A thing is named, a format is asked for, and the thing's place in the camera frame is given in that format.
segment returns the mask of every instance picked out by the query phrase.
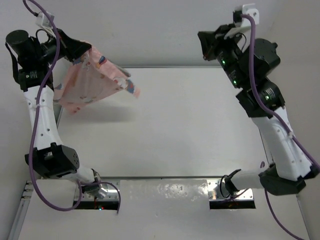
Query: purple cable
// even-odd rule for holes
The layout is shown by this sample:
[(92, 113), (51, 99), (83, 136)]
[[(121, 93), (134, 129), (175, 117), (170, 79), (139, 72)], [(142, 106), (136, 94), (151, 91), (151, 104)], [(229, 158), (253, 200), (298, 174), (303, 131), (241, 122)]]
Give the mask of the purple cable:
[(120, 191), (119, 189), (111, 182), (108, 182), (108, 181), (100, 181), (100, 182), (93, 182), (93, 183), (85, 183), (84, 185), (86, 186), (94, 186), (94, 185), (97, 185), (97, 184), (108, 184), (110, 186), (112, 186), (117, 192), (118, 192), (118, 196), (119, 196), (119, 205), (118, 205), (118, 208), (116, 210), (116, 214), (119, 213), (119, 210), (120, 210), (120, 204), (121, 204), (121, 195), (120, 195)]
[[(267, 108), (264, 103), (261, 101), (257, 87), (256, 87), (256, 80), (255, 80), (255, 64), (254, 64), (254, 52), (255, 52), (255, 37), (256, 37), (256, 23), (253, 17), (250, 15), (241, 15), (242, 18), (248, 19), (251, 23), (251, 35), (250, 35), (250, 46), (249, 46), (249, 78), (250, 78), (250, 85), (252, 89), (253, 96), (257, 103), (259, 104), (260, 108), (262, 108), (266, 113), (275, 116), (279, 122), (284, 127), (285, 131), (290, 134), (291, 130), (286, 124), (286, 122), (274, 111)], [(308, 151), (302, 146), (302, 144), (298, 141), (298, 139), (293, 135), (292, 140), (295, 144), (302, 150), (302, 152), (307, 156), (309, 161), (314, 164), (320, 170), (320, 164), (308, 153)]]
[[(287, 124), (285, 123), (285, 121), (274, 111), (270, 110), (269, 108), (267, 108), (264, 103), (261, 101), (260, 97), (259, 97), (259, 93), (257, 91), (257, 87), (256, 87), (256, 80), (255, 80), (255, 63), (254, 63), (254, 54), (255, 54), (255, 37), (256, 37), (256, 23), (253, 17), (251, 17), (250, 15), (245, 15), (242, 14), (241, 15), (242, 18), (248, 19), (250, 21), (251, 24), (251, 35), (250, 35), (250, 46), (249, 46), (249, 77), (250, 77), (250, 85), (251, 85), (251, 89), (254, 95), (255, 100), (257, 101), (257, 103), (259, 104), (260, 108), (262, 108), (266, 113), (275, 116), (279, 122), (283, 125), (283, 127), (285, 128), (286, 132), (289, 134), (290, 128), (287, 126)], [(293, 136), (293, 141), (297, 144), (297, 146), (303, 151), (303, 153), (309, 158), (310, 162), (314, 165), (316, 165), (316, 167), (318, 169), (320, 169), (320, 165), (317, 163), (317, 161), (307, 152), (307, 150), (300, 144), (300, 142), (298, 141), (298, 139)], [(287, 233), (289, 234), (291, 237), (297, 239), (297, 240), (303, 240), (302, 238), (294, 235), (293, 233), (291, 233), (288, 229), (285, 228), (285, 226), (282, 225), (282, 223), (279, 221), (279, 219), (277, 218), (277, 216), (275, 215), (275, 212), (271, 206), (270, 203), (270, 199), (268, 196), (268, 192), (267, 190), (264, 190), (265, 192), (265, 199), (267, 202), (267, 205), (270, 209), (270, 212), (274, 218), (274, 220), (276, 221), (276, 223)]]
[(268, 192), (267, 190), (264, 190), (264, 193), (265, 193), (265, 199), (266, 199), (266, 203), (268, 204), (268, 207), (270, 209), (270, 212), (274, 218), (274, 220), (276, 221), (276, 223), (287, 233), (289, 234), (291, 237), (293, 237), (294, 239), (297, 239), (297, 240), (304, 240), (303, 238), (300, 238), (296, 235), (294, 235), (292, 232), (290, 232), (288, 229), (286, 229), (285, 226), (282, 225), (282, 223), (279, 221), (279, 219), (277, 218), (272, 206), (271, 206), (271, 203), (270, 203), (270, 199), (269, 199), (269, 196), (268, 196)]
[[(51, 17), (47, 14), (46, 10), (40, 6), (37, 2), (35, 2), (34, 0), (29, 0), (31, 3), (33, 3), (34, 5), (36, 5), (41, 12), (43, 12), (43, 14), (48, 18), (49, 22), (51, 23), (52, 25), (52, 28), (53, 28), (53, 32), (54, 32), (54, 35), (55, 35), (55, 39), (56, 39), (56, 51), (55, 51), (55, 56), (54, 56), (54, 59), (53, 59), (53, 62), (52, 62), (52, 65), (49, 69), (49, 71), (46, 73), (46, 75), (44, 76), (42, 82), (41, 82), (41, 85), (39, 87), (39, 90), (38, 90), (38, 93), (36, 95), (36, 104), (38, 105), (40, 103), (40, 97), (41, 97), (41, 91), (42, 89), (45, 87), (46, 85), (46, 82), (49, 78), (49, 76), (51, 75), (55, 65), (56, 65), (56, 62), (58, 61), (58, 58), (59, 58), (59, 53), (60, 53), (60, 36), (59, 36), (59, 33), (58, 33), (58, 30), (57, 30), (57, 27), (56, 25), (54, 24), (53, 20), (51, 19)], [(23, 0), (23, 3), (24, 5), (26, 6), (26, 8), (34, 15), (34, 11), (32, 11), (27, 3), (26, 3), (26, 0)], [(34, 124), (33, 124), (33, 130), (32, 130), (32, 135), (31, 135), (31, 142), (30, 142), (30, 148), (29, 148), (29, 158), (28, 158), (28, 163), (29, 163), (29, 172), (30, 172), (30, 178), (31, 178), (31, 181), (32, 181), (32, 184), (33, 184), (33, 187), (34, 187), (34, 190), (36, 192), (36, 194), (39, 196), (39, 198), (47, 205), (49, 206), (50, 208), (54, 209), (54, 210), (57, 210), (57, 211), (62, 211), (62, 212), (67, 212), (67, 211), (70, 211), (70, 210), (73, 210), (75, 209), (81, 202), (81, 199), (82, 199), (82, 189), (81, 189), (81, 184), (79, 181), (77, 181), (77, 185), (79, 187), (79, 199), (77, 200), (77, 202), (75, 203), (75, 205), (73, 205), (72, 207), (68, 207), (68, 208), (62, 208), (62, 207), (59, 207), (59, 206), (56, 206), (54, 204), (52, 204), (51, 202), (49, 202), (41, 193), (38, 185), (37, 185), (37, 180), (36, 180), (36, 176), (35, 176), (35, 173), (34, 173), (34, 166), (33, 166), (33, 150), (34, 150), (34, 145), (35, 145), (35, 140), (36, 140), (36, 132), (37, 132), (37, 127), (38, 127), (38, 121), (39, 121), (39, 113), (40, 113), (40, 108), (39, 106), (36, 107), (36, 110), (35, 110), (35, 118), (34, 118)]]
[(28, 6), (27, 0), (22, 0), (22, 1), (23, 1), (24, 6), (26, 7), (26, 9), (28, 9), (28, 11), (29, 11), (30, 13), (32, 13), (34, 16), (38, 17), (38, 13), (32, 11), (32, 9)]

